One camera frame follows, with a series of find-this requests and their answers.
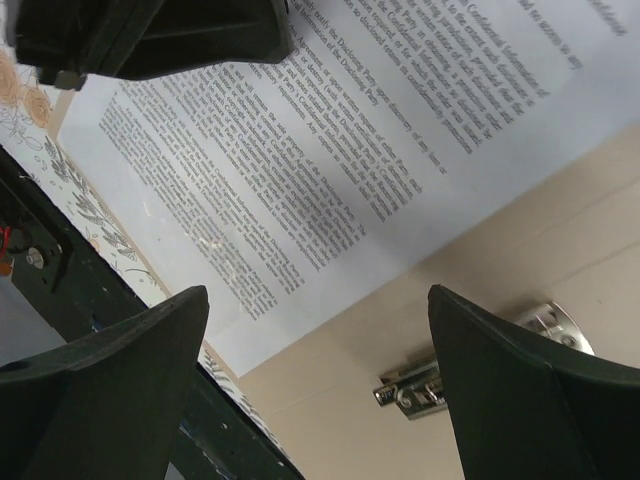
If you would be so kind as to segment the printed paper sheet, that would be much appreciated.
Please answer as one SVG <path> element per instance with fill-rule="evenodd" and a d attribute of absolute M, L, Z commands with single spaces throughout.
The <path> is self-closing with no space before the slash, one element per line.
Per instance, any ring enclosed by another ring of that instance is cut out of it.
<path fill-rule="evenodd" d="M 91 78 L 58 136 L 242 376 L 639 117 L 635 1 L 294 1 L 292 53 Z"/>

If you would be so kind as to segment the brown cardboard folder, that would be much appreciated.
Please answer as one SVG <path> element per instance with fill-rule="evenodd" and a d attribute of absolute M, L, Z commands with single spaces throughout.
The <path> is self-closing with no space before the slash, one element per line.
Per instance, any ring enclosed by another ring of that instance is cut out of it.
<path fill-rule="evenodd" d="M 380 374 L 427 356 L 427 291 L 442 284 L 504 317 L 557 302 L 595 352 L 639 363 L 639 130 L 629 127 L 521 195 L 473 229 L 438 247 L 442 228 L 429 198 L 450 199 L 459 183 L 417 163 L 427 183 L 412 209 L 378 221 L 347 176 L 302 124 L 288 133 L 274 166 L 308 154 L 373 230 L 316 270 L 293 244 L 213 141 L 205 150 L 307 284 L 280 294 L 259 320 L 246 317 L 133 164 L 107 138 L 110 94 L 64 93 L 50 133 L 80 170 L 165 292 L 191 284 L 209 290 L 211 318 L 203 349 L 257 411 L 308 479 L 459 479 L 449 416 L 408 420 L 380 407 Z"/>

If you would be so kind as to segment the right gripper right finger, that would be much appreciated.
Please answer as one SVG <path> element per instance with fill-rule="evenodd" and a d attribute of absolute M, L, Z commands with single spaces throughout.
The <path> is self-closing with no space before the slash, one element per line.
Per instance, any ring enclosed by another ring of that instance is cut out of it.
<path fill-rule="evenodd" d="M 468 479 L 636 479 L 639 371 L 428 292 L 432 341 Z"/>

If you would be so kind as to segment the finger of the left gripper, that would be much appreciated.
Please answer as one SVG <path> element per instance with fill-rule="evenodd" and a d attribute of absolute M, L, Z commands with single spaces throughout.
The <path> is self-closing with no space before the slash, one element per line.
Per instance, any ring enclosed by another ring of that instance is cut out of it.
<path fill-rule="evenodd" d="M 224 62 L 276 64 L 292 51 L 285 1 L 16 0 L 9 45 L 38 80 L 149 80 Z"/>

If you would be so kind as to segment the metal folder clip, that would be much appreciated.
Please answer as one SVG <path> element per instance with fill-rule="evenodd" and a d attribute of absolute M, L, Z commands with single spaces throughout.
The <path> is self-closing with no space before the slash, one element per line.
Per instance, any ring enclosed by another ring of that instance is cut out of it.
<path fill-rule="evenodd" d="M 510 319 L 531 332 L 582 353 L 595 352 L 572 317 L 556 302 L 548 302 Z M 434 352 L 379 377 L 372 391 L 380 407 L 395 405 L 408 420 L 447 408 L 439 364 Z"/>

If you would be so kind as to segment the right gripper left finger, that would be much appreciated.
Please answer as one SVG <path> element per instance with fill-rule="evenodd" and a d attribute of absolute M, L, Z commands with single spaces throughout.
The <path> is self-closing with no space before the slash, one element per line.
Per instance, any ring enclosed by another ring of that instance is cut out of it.
<path fill-rule="evenodd" d="M 2 478 L 164 478 L 208 313 L 205 287 L 190 287 L 2 366 Z"/>

